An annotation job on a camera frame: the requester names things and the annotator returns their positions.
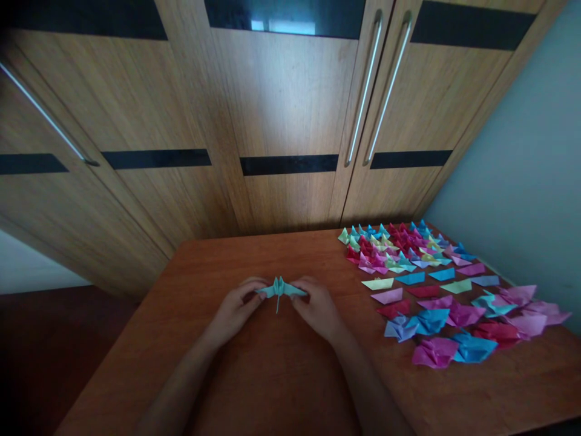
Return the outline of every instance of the person's left hand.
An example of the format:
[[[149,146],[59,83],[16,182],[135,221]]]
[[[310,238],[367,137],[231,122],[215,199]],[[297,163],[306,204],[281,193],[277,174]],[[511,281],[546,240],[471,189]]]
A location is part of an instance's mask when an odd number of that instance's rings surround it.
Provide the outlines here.
[[[266,298],[264,292],[255,291],[267,286],[270,286],[270,283],[266,279],[248,277],[238,288],[230,291],[222,301],[214,319],[206,327],[203,338],[215,348],[221,347],[233,338]],[[245,297],[249,293],[254,295],[248,300]]]

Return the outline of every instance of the hand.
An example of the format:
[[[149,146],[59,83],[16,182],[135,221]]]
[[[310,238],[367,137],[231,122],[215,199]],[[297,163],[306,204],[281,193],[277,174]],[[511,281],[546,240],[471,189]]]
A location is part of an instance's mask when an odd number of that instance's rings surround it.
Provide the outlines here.
[[[302,277],[291,285],[302,289],[310,296],[310,302],[307,304],[298,295],[293,295],[293,307],[314,331],[332,344],[344,331],[345,325],[327,288],[313,277]]]
[[[212,322],[206,327],[202,337],[213,348],[219,348],[238,333],[250,315],[266,298],[264,292],[255,291],[269,286],[266,279],[248,277],[238,288],[226,295]],[[253,293],[248,300],[245,297]]]

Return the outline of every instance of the dark floor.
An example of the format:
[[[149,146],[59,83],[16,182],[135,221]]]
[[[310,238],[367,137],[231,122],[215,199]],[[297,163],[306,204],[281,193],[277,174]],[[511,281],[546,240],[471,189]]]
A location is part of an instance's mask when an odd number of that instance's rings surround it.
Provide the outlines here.
[[[135,309],[95,286],[0,296],[9,433],[52,435]]]

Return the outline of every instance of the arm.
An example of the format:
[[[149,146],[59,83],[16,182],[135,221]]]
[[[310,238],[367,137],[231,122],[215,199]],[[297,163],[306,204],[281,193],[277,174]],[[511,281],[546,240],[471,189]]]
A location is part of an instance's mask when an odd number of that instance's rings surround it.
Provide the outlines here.
[[[242,329],[266,297],[266,294],[256,294],[254,291],[267,286],[268,282],[264,279],[251,277],[226,295],[212,322],[182,358],[139,421],[135,431],[137,436],[183,433],[212,359],[220,347]],[[250,292],[255,295],[245,303],[245,297]]]
[[[292,283],[310,296],[307,304],[293,296],[292,304],[302,318],[326,339],[341,363],[364,435],[413,435],[414,432],[393,401],[353,334],[343,323],[328,290],[311,277]]]

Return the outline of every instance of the black stripe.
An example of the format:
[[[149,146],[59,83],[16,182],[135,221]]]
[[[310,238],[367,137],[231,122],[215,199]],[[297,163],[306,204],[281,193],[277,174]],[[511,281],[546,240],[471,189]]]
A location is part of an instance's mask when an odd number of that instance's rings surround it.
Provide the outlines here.
[[[451,154],[452,150],[375,153],[370,169],[441,167]]]
[[[50,153],[0,154],[0,175],[68,173],[68,169]]]
[[[265,156],[241,157],[240,165],[245,176],[272,174],[325,173],[336,171],[338,154],[316,156]]]
[[[207,167],[212,165],[204,148],[190,150],[104,151],[115,170],[138,168]]]
[[[410,42],[516,50],[535,17],[424,0]]]
[[[154,0],[22,0],[8,27],[167,41]]]
[[[359,39],[365,0],[205,0],[211,27]]]

